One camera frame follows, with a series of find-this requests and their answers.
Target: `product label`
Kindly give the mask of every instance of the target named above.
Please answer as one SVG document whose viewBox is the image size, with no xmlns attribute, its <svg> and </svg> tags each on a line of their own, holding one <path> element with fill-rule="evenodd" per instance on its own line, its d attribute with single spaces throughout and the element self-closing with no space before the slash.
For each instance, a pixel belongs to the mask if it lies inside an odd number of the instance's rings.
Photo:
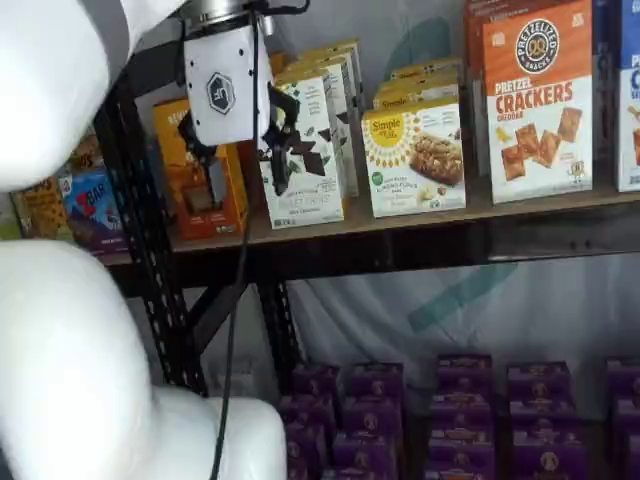
<svg viewBox="0 0 640 480">
<path fill-rule="evenodd" d="M 494 201 L 590 189 L 590 4 L 486 24 L 483 39 Z"/>
</svg>

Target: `purple snack box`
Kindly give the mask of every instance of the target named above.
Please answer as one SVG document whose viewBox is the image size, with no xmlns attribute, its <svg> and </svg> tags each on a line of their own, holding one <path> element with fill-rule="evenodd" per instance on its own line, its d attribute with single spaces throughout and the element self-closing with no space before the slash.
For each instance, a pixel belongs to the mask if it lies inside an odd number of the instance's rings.
<svg viewBox="0 0 640 480">
<path fill-rule="evenodd" d="M 493 370 L 490 355 L 438 355 L 436 377 L 439 390 L 493 390 Z"/>
<path fill-rule="evenodd" d="M 327 445 L 336 436 L 336 415 L 331 396 L 295 395 L 282 397 L 278 411 L 285 423 L 319 424 L 324 427 Z"/>
<path fill-rule="evenodd" d="M 454 464 L 495 476 L 495 446 L 490 430 L 434 426 L 428 458 L 433 464 Z"/>
<path fill-rule="evenodd" d="M 565 362 L 510 365 L 507 382 L 509 396 L 571 394 L 571 372 Z"/>
<path fill-rule="evenodd" d="M 347 397 L 342 405 L 342 423 L 347 433 L 383 435 L 402 446 L 402 411 L 395 398 Z"/>
<path fill-rule="evenodd" d="M 399 363 L 355 365 L 345 382 L 349 397 L 388 397 L 404 401 L 404 367 Z"/>
<path fill-rule="evenodd" d="M 304 460 L 309 477 L 317 480 L 327 464 L 327 448 L 322 425 L 290 423 L 285 426 L 287 456 Z"/>
<path fill-rule="evenodd" d="M 359 468 L 327 468 L 322 474 L 322 480 L 386 480 L 386 478 Z"/>
<path fill-rule="evenodd" d="M 493 424 L 491 404 L 481 393 L 436 393 L 431 399 L 429 413 L 439 424 L 465 424 L 487 427 Z"/>
<path fill-rule="evenodd" d="M 587 480 L 588 453 L 580 434 L 571 429 L 514 430 L 513 469 L 517 480 L 566 478 Z"/>
<path fill-rule="evenodd" d="M 333 442 L 335 465 L 375 472 L 383 478 L 397 480 L 398 463 L 393 440 L 367 432 L 340 432 Z"/>
</svg>

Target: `pretzelized logo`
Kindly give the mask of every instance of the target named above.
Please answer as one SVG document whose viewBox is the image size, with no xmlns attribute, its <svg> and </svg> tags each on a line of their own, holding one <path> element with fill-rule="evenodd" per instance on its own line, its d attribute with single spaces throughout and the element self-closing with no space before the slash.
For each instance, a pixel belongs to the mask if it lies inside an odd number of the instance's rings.
<svg viewBox="0 0 640 480">
<path fill-rule="evenodd" d="M 527 23 L 516 41 L 516 58 L 527 73 L 538 74 L 547 70 L 560 49 L 556 26 L 541 18 Z"/>
</svg>

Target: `orange cracker box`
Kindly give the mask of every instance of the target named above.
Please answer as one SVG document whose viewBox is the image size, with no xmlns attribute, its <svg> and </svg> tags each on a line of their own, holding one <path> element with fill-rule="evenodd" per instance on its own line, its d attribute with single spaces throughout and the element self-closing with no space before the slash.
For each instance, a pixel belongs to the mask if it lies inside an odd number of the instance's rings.
<svg viewBox="0 0 640 480">
<path fill-rule="evenodd" d="M 483 26 L 495 203 L 592 186 L 591 3 Z"/>
<path fill-rule="evenodd" d="M 171 201 L 185 240 L 241 232 L 247 194 L 235 145 L 220 145 L 209 175 L 187 152 L 178 125 L 189 110 L 186 99 L 153 108 L 153 121 L 162 150 Z"/>
</svg>

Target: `cracker box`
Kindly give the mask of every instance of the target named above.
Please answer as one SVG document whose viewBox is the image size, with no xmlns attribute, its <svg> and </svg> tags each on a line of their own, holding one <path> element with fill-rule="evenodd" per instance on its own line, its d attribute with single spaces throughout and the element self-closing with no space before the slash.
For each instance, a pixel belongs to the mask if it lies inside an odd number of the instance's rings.
<svg viewBox="0 0 640 480">
<path fill-rule="evenodd" d="M 480 393 L 436 393 L 429 414 L 439 425 L 465 425 L 483 428 L 493 424 L 489 399 Z"/>
<path fill-rule="evenodd" d="M 513 432 L 515 479 L 587 480 L 588 452 L 578 431 L 534 429 Z"/>
<path fill-rule="evenodd" d="M 346 179 L 329 72 L 286 72 L 276 79 L 276 86 L 300 102 L 300 139 L 287 152 L 291 175 L 282 195 L 273 185 L 269 152 L 263 145 L 260 170 L 272 227 L 344 220 Z"/>
<path fill-rule="evenodd" d="M 459 75 L 461 68 L 462 60 L 458 57 L 436 58 L 427 62 L 397 68 L 396 70 L 393 70 L 391 72 L 391 80 L 409 78 L 417 75 L 424 75 L 426 73 L 438 72 L 441 70 L 455 72 L 456 75 Z"/>
<path fill-rule="evenodd" d="M 347 71 L 347 62 L 343 57 L 335 57 L 325 61 L 300 61 L 291 65 L 290 71 L 310 71 L 316 68 L 326 69 L 331 78 L 331 92 L 329 98 L 338 118 L 338 138 L 342 148 L 342 158 L 347 181 L 347 191 L 351 197 L 358 197 L 358 175 L 356 173 L 356 148 L 359 136 L 355 129 L 358 127 L 358 115 L 349 100 L 351 85 Z"/>
<path fill-rule="evenodd" d="M 404 368 L 400 363 L 355 365 L 346 375 L 345 394 L 350 397 L 389 397 L 404 400 Z"/>
<path fill-rule="evenodd" d="M 618 190 L 640 190 L 640 3 L 619 2 Z"/>
<path fill-rule="evenodd" d="M 483 26 L 495 203 L 592 186 L 591 4 Z"/>
<path fill-rule="evenodd" d="M 335 465 L 375 472 L 389 480 L 397 480 L 398 465 L 393 441 L 366 432 L 341 432 L 333 443 Z"/>
<path fill-rule="evenodd" d="M 14 193 L 13 201 L 26 238 L 74 243 L 56 177 Z"/>
<path fill-rule="evenodd" d="M 327 443 L 322 425 L 289 423 L 285 426 L 287 456 L 303 460 L 309 477 L 318 480 L 327 464 Z"/>
<path fill-rule="evenodd" d="M 489 393 L 493 389 L 491 355 L 438 355 L 436 378 L 441 391 Z"/>
<path fill-rule="evenodd" d="M 465 207 L 455 97 L 369 111 L 362 130 L 375 217 Z"/>
<path fill-rule="evenodd" d="M 451 77 L 436 77 L 414 84 L 402 84 L 397 88 L 380 90 L 373 99 L 374 110 L 394 108 L 420 100 L 436 100 L 443 97 L 458 97 L 458 83 Z"/>
<path fill-rule="evenodd" d="M 58 184 L 79 246 L 94 255 L 127 251 L 122 220 L 104 170 L 63 175 Z"/>
<path fill-rule="evenodd" d="M 365 98 L 364 98 L 364 83 L 362 66 L 360 63 L 360 41 L 357 38 L 350 38 L 342 40 L 331 45 L 326 45 L 315 50 L 309 50 L 302 54 L 303 57 L 310 57 L 313 55 L 319 55 L 319 52 L 328 51 L 331 54 L 342 52 L 344 50 L 351 51 L 351 64 L 349 76 L 353 78 L 352 93 L 357 96 L 357 105 L 359 105 L 360 113 L 364 112 Z"/>
<path fill-rule="evenodd" d="M 356 116 L 359 118 L 364 112 L 364 101 L 361 96 L 358 95 L 360 91 L 360 74 L 358 70 L 357 55 L 353 48 L 341 47 L 341 48 L 319 48 L 315 50 L 309 50 L 302 53 L 301 59 L 305 61 L 328 61 L 343 59 L 347 63 L 347 75 L 349 77 L 349 86 L 351 91 L 351 105 L 355 109 Z"/>
<path fill-rule="evenodd" d="M 18 240 L 20 224 L 8 193 L 0 193 L 0 240 Z"/>
<path fill-rule="evenodd" d="M 482 470 L 495 477 L 495 446 L 489 429 L 433 428 L 429 437 L 429 463 L 450 463 Z"/>
<path fill-rule="evenodd" d="M 153 122 L 164 159 L 171 203 L 185 240 L 240 233 L 247 193 L 235 145 L 220 145 L 208 172 L 187 152 L 178 131 L 189 110 L 186 99 L 153 107 Z"/>
<path fill-rule="evenodd" d="M 342 404 L 342 425 L 347 433 L 384 435 L 402 445 L 402 410 L 395 398 L 347 397 Z"/>
<path fill-rule="evenodd" d="M 285 396 L 280 400 L 278 411 L 285 423 L 302 425 L 322 425 L 327 444 L 330 445 L 336 435 L 336 416 L 331 396 L 313 395 Z"/>
</svg>

